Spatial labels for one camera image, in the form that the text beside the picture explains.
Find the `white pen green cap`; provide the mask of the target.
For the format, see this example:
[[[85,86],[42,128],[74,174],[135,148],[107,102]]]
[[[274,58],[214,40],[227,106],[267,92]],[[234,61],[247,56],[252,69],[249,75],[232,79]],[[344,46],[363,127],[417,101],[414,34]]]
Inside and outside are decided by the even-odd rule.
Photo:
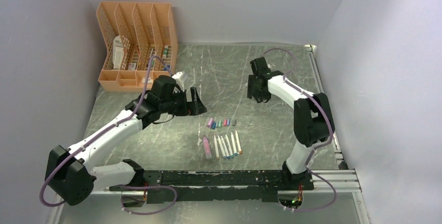
[[[225,143],[225,140],[224,140],[223,136],[221,136],[220,138],[221,138],[221,142],[222,142],[226,157],[227,157],[227,159],[230,159],[230,153],[229,153],[229,150],[228,150],[227,145]]]

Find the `purple pink highlighter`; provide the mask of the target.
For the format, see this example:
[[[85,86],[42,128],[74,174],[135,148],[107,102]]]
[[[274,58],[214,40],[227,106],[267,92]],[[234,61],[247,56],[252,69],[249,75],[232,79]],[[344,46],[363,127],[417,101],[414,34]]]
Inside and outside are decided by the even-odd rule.
[[[207,139],[207,137],[205,135],[203,136],[203,141],[202,142],[203,142],[205,157],[207,159],[211,159],[212,158],[212,153],[211,153],[210,143],[209,143],[209,140]]]

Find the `white pen grey cap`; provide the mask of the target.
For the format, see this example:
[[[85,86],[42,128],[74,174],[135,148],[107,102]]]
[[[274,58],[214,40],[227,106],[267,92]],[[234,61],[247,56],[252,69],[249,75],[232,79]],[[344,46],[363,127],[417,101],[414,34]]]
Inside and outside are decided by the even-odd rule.
[[[218,140],[218,144],[219,144],[219,147],[220,147],[220,150],[221,150],[221,153],[222,153],[223,158],[224,158],[224,159],[227,159],[227,156],[226,156],[226,154],[225,154],[224,147],[223,147],[223,145],[222,145],[222,142],[221,142],[221,139],[220,139],[220,136],[219,136],[219,135],[217,136],[217,140]]]

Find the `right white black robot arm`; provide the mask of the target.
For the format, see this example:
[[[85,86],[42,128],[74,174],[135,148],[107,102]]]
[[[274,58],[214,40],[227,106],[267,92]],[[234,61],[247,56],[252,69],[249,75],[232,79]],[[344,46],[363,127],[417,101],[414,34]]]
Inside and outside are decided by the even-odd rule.
[[[279,71],[249,75],[247,98],[267,103],[277,96],[293,110],[293,132],[296,142],[283,162],[282,185],[295,189],[308,174],[308,164],[318,148],[328,145],[335,131],[326,94],[314,94],[291,82]]]

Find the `black base frame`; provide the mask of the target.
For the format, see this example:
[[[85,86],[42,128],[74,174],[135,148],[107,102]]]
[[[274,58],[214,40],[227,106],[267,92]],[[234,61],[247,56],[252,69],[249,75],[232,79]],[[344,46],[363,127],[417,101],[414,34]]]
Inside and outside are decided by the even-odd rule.
[[[124,189],[116,185],[110,187],[110,191],[121,191],[127,196],[139,191],[147,196],[148,204],[174,198],[179,202],[260,200],[277,203],[283,191],[297,193],[314,189],[310,173],[299,181],[286,183],[282,170],[146,170],[143,177],[130,186],[131,189]]]

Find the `aluminium rail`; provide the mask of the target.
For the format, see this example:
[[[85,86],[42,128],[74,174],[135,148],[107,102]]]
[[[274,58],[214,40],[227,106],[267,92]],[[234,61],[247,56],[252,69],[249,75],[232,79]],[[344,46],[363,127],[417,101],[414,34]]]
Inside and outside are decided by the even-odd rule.
[[[323,178],[313,177],[316,191],[331,192],[332,190],[326,184],[326,181],[328,181],[338,193],[362,192],[356,171],[347,167],[337,134],[333,134],[332,140],[326,146],[314,150],[308,167],[315,166],[324,155],[328,155],[330,157],[329,161],[333,161],[335,164],[331,169],[313,170],[314,173]]]

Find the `white pen orange cap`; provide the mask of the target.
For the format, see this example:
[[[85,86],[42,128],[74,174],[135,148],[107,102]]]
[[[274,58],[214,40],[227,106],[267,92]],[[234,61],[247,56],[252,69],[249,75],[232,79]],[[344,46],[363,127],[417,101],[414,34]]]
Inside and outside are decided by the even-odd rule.
[[[239,133],[238,133],[237,130],[235,130],[235,138],[236,138],[236,143],[237,143],[237,147],[238,147],[238,153],[242,154],[242,148],[241,148],[241,144],[240,144]]]

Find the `white paper packet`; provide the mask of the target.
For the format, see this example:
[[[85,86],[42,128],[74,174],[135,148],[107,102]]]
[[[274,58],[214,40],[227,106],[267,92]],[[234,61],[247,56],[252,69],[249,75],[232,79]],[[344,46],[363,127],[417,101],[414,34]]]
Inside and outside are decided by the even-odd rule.
[[[124,57],[124,47],[121,41],[121,37],[120,35],[118,35],[113,40],[113,55],[112,55],[113,69],[120,69],[123,57]]]

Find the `purple highlighter cap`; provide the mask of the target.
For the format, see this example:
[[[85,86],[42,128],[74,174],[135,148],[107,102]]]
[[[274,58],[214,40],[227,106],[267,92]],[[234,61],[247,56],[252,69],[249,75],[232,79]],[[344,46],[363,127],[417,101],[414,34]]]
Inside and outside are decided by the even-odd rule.
[[[210,119],[208,120],[206,126],[207,126],[208,128],[212,128],[213,122],[214,122],[214,118],[210,118]]]

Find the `white pen blue cap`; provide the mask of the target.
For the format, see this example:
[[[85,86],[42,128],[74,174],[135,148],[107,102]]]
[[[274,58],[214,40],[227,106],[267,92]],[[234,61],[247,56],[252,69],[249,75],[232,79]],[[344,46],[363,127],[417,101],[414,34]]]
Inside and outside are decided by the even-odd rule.
[[[232,143],[232,146],[233,146],[234,155],[237,156],[238,155],[238,150],[237,150],[237,147],[236,147],[236,140],[235,140],[235,136],[234,136],[233,132],[230,133],[230,137],[231,137],[231,143]]]

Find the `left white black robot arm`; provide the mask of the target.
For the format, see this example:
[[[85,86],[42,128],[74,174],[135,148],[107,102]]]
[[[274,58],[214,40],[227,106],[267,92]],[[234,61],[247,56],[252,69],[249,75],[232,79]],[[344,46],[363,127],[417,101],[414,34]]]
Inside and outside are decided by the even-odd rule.
[[[75,206],[92,192],[117,185],[136,191],[144,184],[144,170],[131,159],[109,166],[97,166],[104,155],[134,134],[150,125],[159,124],[163,114],[173,117],[197,116],[207,112],[195,87],[190,89],[191,100],[183,88],[179,75],[161,75],[151,89],[144,91],[104,127],[71,145],[56,146],[50,151],[40,201],[46,187],[54,190],[64,203]]]

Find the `orange plastic file organizer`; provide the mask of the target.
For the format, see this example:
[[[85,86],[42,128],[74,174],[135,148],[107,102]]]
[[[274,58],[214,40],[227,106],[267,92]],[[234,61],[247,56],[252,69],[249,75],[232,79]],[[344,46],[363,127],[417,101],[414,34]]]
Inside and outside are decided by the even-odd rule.
[[[99,75],[106,91],[141,92],[161,75],[176,71],[178,38],[170,3],[101,2],[96,10],[107,54]],[[124,57],[113,69],[113,40],[120,35]]]

